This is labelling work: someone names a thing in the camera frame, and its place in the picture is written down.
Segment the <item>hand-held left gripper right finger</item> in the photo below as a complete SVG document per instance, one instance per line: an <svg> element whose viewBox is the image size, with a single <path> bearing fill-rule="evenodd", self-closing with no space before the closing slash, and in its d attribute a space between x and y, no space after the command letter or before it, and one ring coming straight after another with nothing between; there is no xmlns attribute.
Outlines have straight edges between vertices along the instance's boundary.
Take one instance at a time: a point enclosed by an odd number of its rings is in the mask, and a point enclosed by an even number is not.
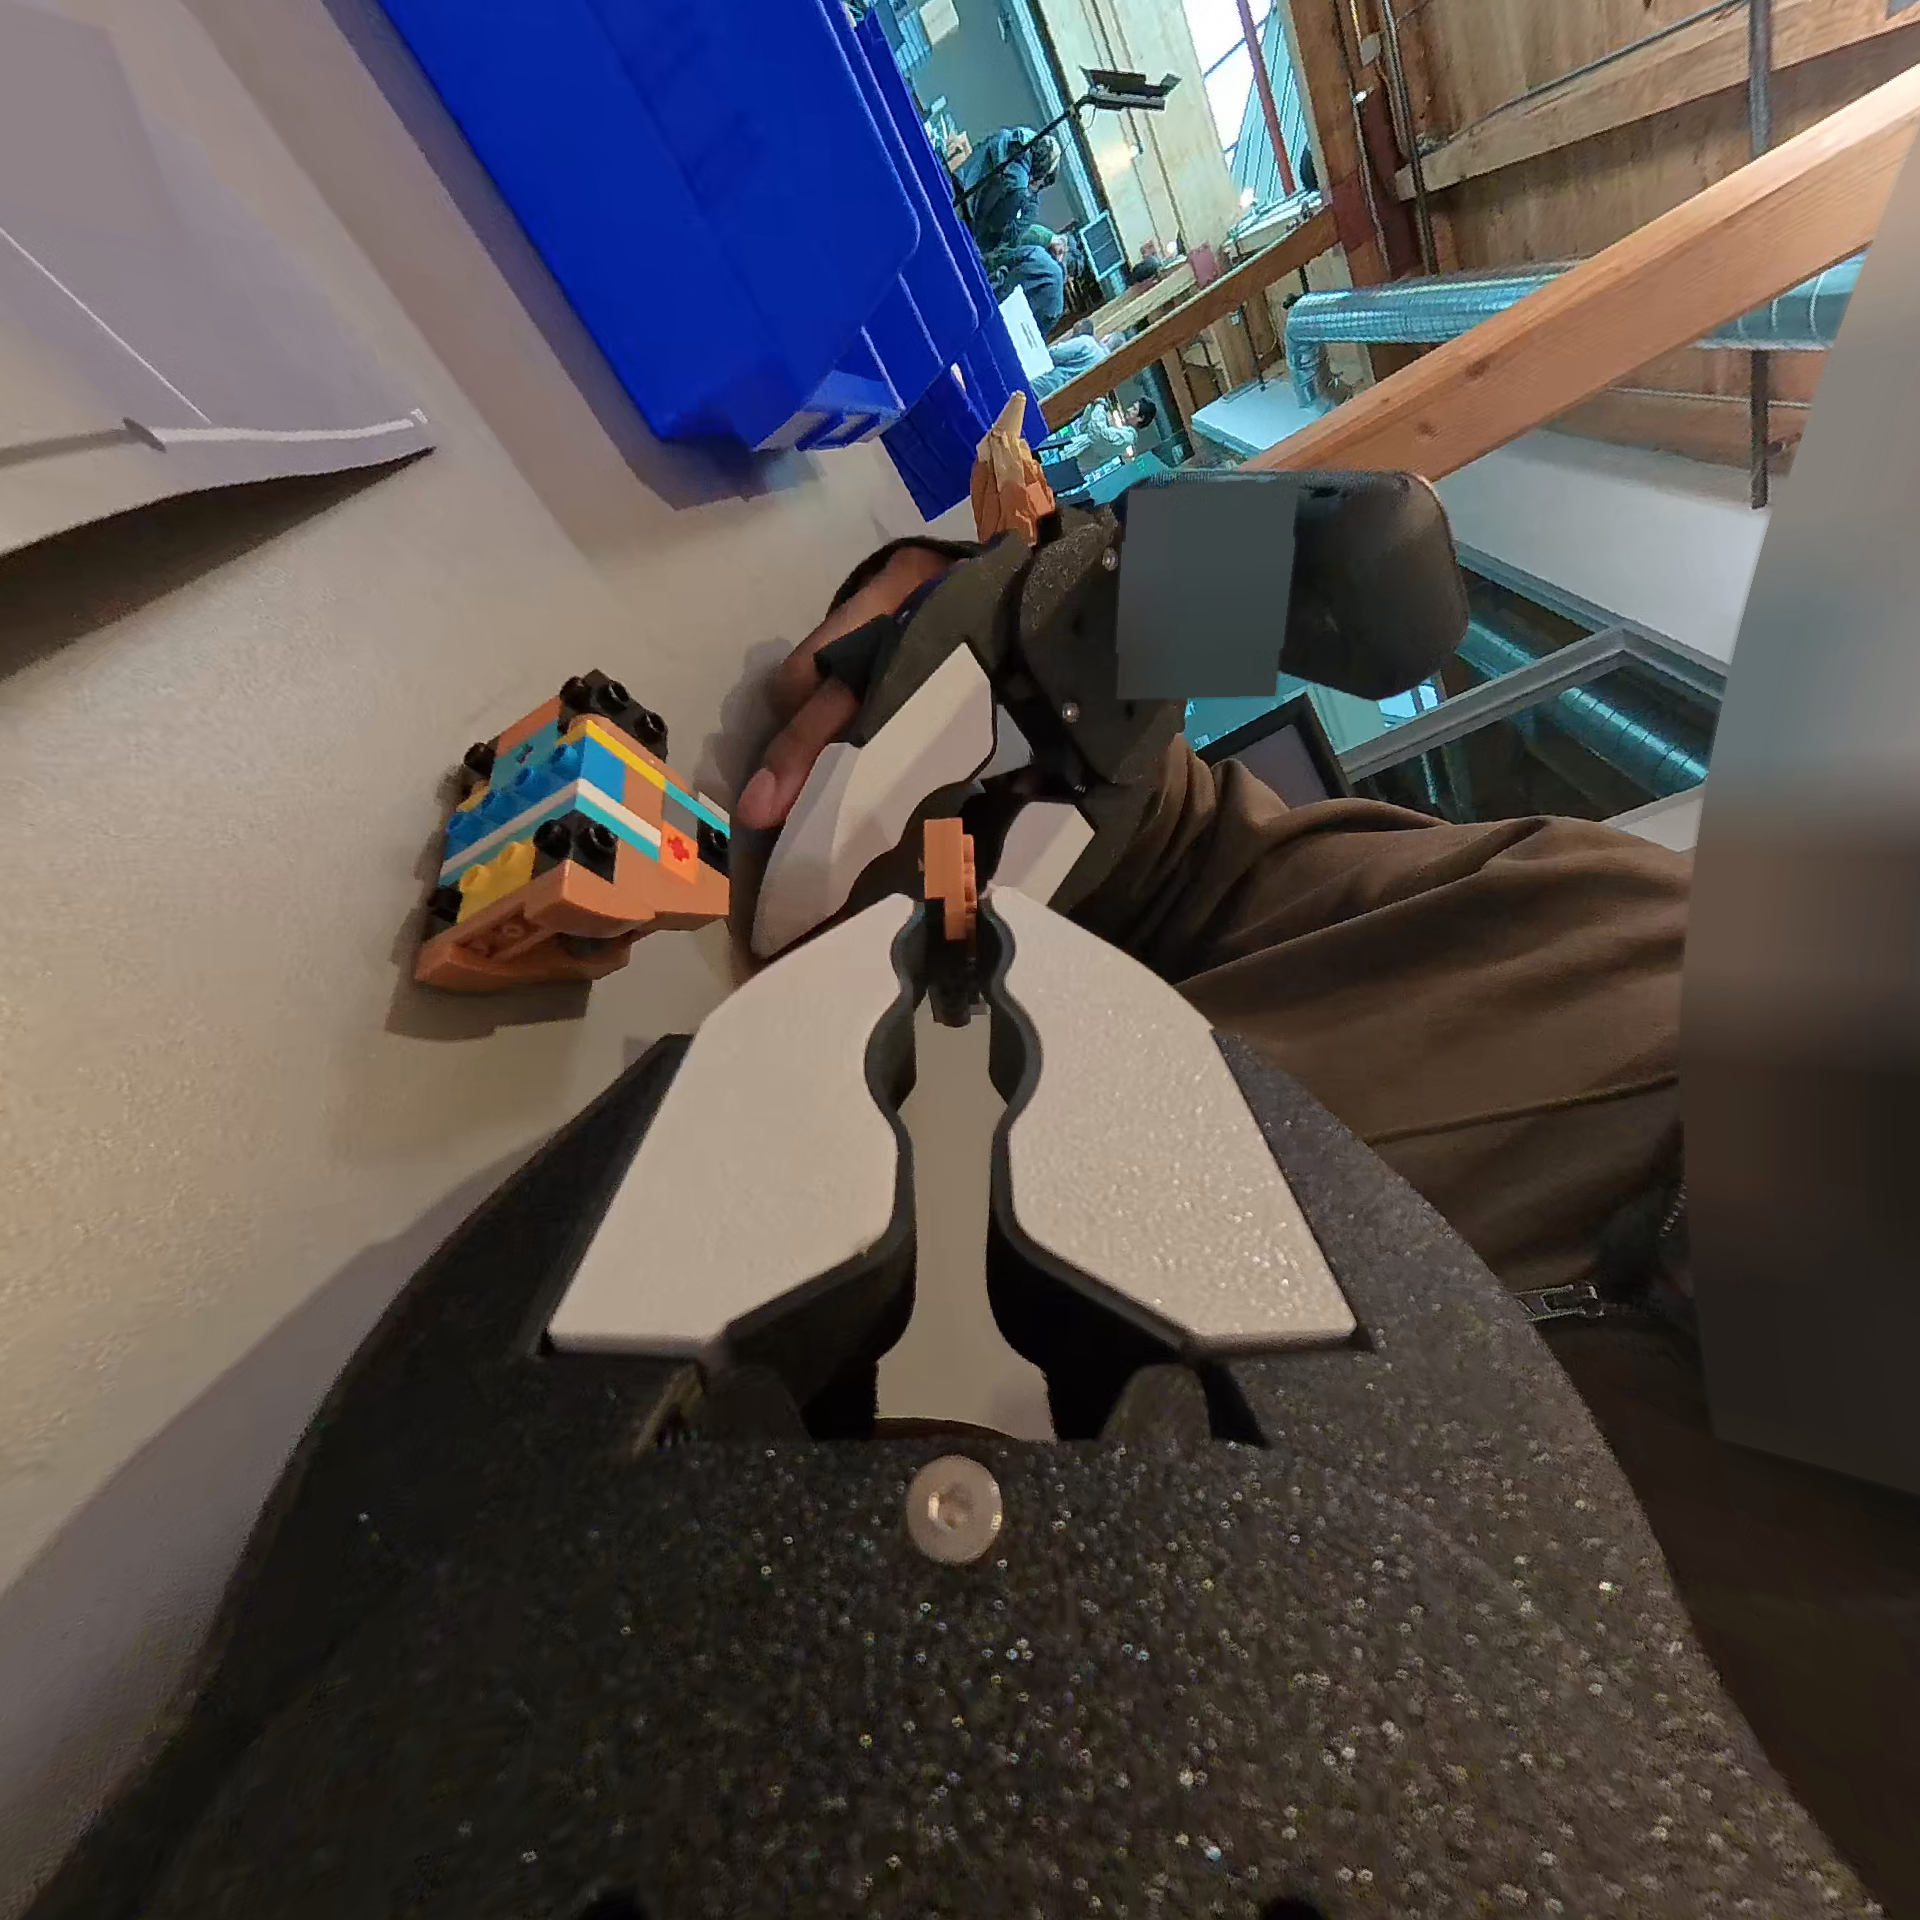
<svg viewBox="0 0 1920 1920"><path fill-rule="evenodd" d="M1347 1343L1355 1315L1212 1025L1039 900L994 890L1010 1241L1199 1361Z"/></svg>

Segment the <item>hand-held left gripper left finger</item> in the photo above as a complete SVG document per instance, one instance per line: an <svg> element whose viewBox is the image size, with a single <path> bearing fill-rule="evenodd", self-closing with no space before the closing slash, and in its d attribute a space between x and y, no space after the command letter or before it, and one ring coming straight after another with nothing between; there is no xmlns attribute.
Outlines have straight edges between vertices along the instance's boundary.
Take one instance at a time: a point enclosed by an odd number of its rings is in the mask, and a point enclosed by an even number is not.
<svg viewBox="0 0 1920 1920"><path fill-rule="evenodd" d="M882 1029L911 1018L887 895L755 973L692 1036L546 1326L560 1354L718 1361L896 1223L899 1094Z"/></svg>

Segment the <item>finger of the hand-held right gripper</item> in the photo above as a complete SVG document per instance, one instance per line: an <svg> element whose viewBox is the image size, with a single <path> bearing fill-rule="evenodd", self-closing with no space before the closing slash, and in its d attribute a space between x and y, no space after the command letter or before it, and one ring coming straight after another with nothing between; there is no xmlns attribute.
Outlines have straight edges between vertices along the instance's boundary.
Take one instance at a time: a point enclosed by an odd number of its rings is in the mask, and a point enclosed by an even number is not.
<svg viewBox="0 0 1920 1920"><path fill-rule="evenodd" d="M861 874L892 855L917 809L972 782L996 747L991 678L967 644L949 651L867 742L823 749L759 881L751 953L774 961L836 919Z"/></svg>
<svg viewBox="0 0 1920 1920"><path fill-rule="evenodd" d="M967 833L978 891L1016 894L1037 906L1060 900L1098 839L1080 807L1030 791L1024 774L976 782L967 793Z"/></svg>

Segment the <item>colourful toy brick model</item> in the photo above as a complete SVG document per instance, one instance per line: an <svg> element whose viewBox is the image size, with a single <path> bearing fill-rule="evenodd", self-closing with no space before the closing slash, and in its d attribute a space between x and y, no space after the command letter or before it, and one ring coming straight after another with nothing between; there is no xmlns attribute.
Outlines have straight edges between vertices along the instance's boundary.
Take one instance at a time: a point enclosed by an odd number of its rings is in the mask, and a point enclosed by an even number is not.
<svg viewBox="0 0 1920 1920"><path fill-rule="evenodd" d="M476 740L423 902L415 985L592 983L653 932L727 922L730 817L666 754L660 714L600 670Z"/></svg>

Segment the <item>blue plastic bin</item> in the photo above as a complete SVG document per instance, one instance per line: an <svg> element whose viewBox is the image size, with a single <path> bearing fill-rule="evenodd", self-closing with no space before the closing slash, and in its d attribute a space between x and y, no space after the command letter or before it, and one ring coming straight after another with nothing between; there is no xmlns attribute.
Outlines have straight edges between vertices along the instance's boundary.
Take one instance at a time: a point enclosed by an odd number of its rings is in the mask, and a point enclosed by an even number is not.
<svg viewBox="0 0 1920 1920"><path fill-rule="evenodd" d="M815 3L390 3L660 442L842 449L904 403L874 339L918 215Z"/></svg>
<svg viewBox="0 0 1920 1920"><path fill-rule="evenodd" d="M855 27L855 42L901 137L901 178L917 198L918 247L903 270L903 287L915 300L935 358L935 371L880 442L923 518L935 522L970 495L976 444L1007 398L1024 399L1024 428L1034 439L1047 429L1039 395L1024 375L976 241L956 212L952 182L932 150L877 14Z"/></svg>

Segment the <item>person's right forearm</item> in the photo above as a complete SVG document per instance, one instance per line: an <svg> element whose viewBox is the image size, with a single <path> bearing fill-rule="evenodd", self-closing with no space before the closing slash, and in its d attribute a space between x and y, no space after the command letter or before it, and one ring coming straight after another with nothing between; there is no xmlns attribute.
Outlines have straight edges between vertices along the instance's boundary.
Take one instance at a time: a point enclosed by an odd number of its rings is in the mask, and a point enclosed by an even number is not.
<svg viewBox="0 0 1920 1920"><path fill-rule="evenodd" d="M1607 822L1285 805L1178 742L1080 926L1359 1134L1667 1093L1691 866Z"/></svg>

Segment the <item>grey desk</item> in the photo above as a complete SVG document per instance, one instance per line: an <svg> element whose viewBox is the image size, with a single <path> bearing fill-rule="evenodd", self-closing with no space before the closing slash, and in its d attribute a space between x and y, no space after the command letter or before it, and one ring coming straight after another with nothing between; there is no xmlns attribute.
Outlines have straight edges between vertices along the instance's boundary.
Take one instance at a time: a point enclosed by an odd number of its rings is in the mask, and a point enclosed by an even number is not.
<svg viewBox="0 0 1920 1920"><path fill-rule="evenodd" d="M50 11L437 444L5 559L5 1916L171 1730L395 1290L731 983L710 929L420 993L442 782L599 665L731 805L789 643L922 527L877 442L658 444L380 4Z"/></svg>

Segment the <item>person's right hand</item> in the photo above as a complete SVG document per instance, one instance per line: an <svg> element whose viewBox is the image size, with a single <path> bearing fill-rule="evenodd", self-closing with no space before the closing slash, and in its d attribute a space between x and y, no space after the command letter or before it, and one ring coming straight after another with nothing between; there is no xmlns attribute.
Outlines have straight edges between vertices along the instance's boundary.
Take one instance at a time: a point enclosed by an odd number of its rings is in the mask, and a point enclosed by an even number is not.
<svg viewBox="0 0 1920 1920"><path fill-rule="evenodd" d="M731 809L736 829L780 828L819 756L852 725L858 693L820 670L813 662L815 657L877 618L894 618L922 598L967 553L964 543L908 538L888 542L851 572L820 621L766 682L764 703L772 717L772 734L736 795Z"/></svg>

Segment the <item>brown toy figurine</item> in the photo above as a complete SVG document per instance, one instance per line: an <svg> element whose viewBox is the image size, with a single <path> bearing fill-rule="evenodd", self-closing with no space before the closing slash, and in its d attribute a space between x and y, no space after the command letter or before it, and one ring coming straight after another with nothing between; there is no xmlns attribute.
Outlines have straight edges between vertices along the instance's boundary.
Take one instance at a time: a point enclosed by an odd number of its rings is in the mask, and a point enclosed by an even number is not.
<svg viewBox="0 0 1920 1920"><path fill-rule="evenodd" d="M1043 522L1058 507L1039 459L1024 439L1024 412L1024 393L1015 391L976 444L970 507L981 543L1002 538L1035 543Z"/></svg>

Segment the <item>wooden beam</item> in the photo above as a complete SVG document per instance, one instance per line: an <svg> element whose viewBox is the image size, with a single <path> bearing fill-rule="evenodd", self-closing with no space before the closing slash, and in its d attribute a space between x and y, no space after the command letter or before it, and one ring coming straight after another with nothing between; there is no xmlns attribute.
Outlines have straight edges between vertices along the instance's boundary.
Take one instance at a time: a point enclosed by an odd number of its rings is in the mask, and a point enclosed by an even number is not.
<svg viewBox="0 0 1920 1920"><path fill-rule="evenodd" d="M1867 249L1916 122L1918 73L1906 69L1246 469L1448 477Z"/></svg>

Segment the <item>grey printed sheet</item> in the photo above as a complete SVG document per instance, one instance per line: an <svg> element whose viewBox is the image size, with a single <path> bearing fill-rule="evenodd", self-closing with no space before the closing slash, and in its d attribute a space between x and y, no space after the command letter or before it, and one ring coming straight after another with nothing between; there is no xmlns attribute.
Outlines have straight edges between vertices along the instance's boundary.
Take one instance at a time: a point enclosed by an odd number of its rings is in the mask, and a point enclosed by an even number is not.
<svg viewBox="0 0 1920 1920"><path fill-rule="evenodd" d="M106 27L2 6L2 553L435 439Z"/></svg>

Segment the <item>silver ventilation duct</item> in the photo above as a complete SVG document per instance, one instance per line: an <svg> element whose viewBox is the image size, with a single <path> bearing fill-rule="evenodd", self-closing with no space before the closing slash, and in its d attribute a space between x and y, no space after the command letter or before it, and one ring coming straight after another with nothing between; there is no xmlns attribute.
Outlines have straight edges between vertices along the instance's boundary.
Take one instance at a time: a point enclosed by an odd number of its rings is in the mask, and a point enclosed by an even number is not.
<svg viewBox="0 0 1920 1920"><path fill-rule="evenodd" d="M1795 283L1735 319L1700 334L1693 345L1716 351L1823 351L1859 286L1861 249ZM1304 292L1291 302L1283 345L1295 403L1309 413L1335 407L1325 372L1332 345L1445 345L1477 325L1541 292L1571 271L1568 261L1399 279L1379 286Z"/></svg>

